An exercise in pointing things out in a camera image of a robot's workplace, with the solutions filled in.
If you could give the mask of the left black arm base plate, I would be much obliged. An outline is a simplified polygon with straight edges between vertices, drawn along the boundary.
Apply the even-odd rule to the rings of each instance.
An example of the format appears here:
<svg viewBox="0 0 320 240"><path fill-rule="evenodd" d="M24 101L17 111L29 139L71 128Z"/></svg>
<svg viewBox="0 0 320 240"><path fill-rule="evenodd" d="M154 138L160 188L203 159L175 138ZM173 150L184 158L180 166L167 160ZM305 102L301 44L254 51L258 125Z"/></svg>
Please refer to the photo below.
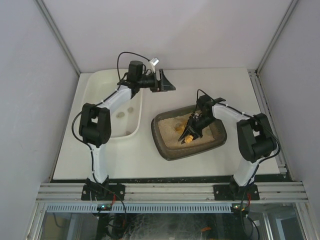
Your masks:
<svg viewBox="0 0 320 240"><path fill-rule="evenodd" d="M120 183L109 183L107 179L104 183L97 183L87 178L81 192L82 201L113 201L124 200L126 186Z"/></svg>

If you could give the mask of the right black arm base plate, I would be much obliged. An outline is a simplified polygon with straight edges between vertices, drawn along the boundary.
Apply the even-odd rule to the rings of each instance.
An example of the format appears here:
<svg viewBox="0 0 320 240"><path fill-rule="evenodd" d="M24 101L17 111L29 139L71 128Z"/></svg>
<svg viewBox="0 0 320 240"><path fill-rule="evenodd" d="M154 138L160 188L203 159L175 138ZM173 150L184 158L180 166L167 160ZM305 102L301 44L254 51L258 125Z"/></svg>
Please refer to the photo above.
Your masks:
<svg viewBox="0 0 320 240"><path fill-rule="evenodd" d="M214 199L216 201L240 201L240 200L260 200L258 186L255 184L238 187L230 184L213 185Z"/></svg>

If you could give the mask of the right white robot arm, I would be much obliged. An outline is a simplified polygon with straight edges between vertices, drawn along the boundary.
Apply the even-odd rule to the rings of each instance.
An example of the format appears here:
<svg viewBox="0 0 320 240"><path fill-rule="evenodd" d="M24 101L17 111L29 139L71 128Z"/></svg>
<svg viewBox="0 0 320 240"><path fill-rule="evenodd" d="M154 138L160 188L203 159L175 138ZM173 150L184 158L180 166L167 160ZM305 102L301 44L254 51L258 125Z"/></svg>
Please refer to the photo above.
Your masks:
<svg viewBox="0 0 320 240"><path fill-rule="evenodd" d="M219 114L231 118L236 128L241 160L231 177L229 189L233 195L241 193L254 184L259 166L280 153L280 142L265 114L249 115L225 103L224 98L212 98L201 89L197 92L203 93L197 96L195 105L201 113L194 111L190 115L178 141L183 145L202 138L203 129L217 121Z"/></svg>

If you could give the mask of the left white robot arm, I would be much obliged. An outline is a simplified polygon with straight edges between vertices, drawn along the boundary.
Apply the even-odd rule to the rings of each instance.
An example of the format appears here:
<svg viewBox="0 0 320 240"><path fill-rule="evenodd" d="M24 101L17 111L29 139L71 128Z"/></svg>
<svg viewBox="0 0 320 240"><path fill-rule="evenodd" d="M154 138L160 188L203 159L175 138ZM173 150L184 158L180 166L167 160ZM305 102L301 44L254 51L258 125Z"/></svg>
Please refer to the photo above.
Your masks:
<svg viewBox="0 0 320 240"><path fill-rule="evenodd" d="M132 60L127 72L120 76L119 57L123 54L143 58L148 62L149 67L142 61ZM81 111L74 117L71 132L76 140L89 148L93 182L103 184L109 179L104 154L106 143L112 135L112 114L134 98L141 89L150 89L153 93L176 90L176 87L166 78L163 69L159 70L159 78L157 78L156 65L158 63L157 57L149 59L135 52L121 52L116 63L119 79L117 88L98 103L85 103Z"/></svg>

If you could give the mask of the yellow litter scoop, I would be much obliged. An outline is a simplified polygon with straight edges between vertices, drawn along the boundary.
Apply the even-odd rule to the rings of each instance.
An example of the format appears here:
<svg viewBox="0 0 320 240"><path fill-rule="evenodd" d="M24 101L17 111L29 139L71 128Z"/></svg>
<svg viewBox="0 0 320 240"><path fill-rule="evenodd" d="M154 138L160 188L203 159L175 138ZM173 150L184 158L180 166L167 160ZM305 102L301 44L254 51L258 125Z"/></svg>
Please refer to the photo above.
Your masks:
<svg viewBox="0 0 320 240"><path fill-rule="evenodd" d="M187 125L186 121L184 121L183 123L178 123L174 128L175 132L177 134L181 135L183 133L183 130L185 129L186 125Z"/></svg>

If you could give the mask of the brown litter box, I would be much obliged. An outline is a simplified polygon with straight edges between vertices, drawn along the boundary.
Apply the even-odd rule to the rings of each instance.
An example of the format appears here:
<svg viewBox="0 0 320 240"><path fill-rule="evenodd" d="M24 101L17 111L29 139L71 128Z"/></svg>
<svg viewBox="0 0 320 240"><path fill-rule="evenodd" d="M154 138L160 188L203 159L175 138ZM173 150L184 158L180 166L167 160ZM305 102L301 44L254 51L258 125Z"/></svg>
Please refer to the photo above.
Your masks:
<svg viewBox="0 0 320 240"><path fill-rule="evenodd" d="M190 105L162 112L151 121L151 132L159 154L167 161L194 156L225 144L227 132L219 119L194 133L188 120L195 111Z"/></svg>

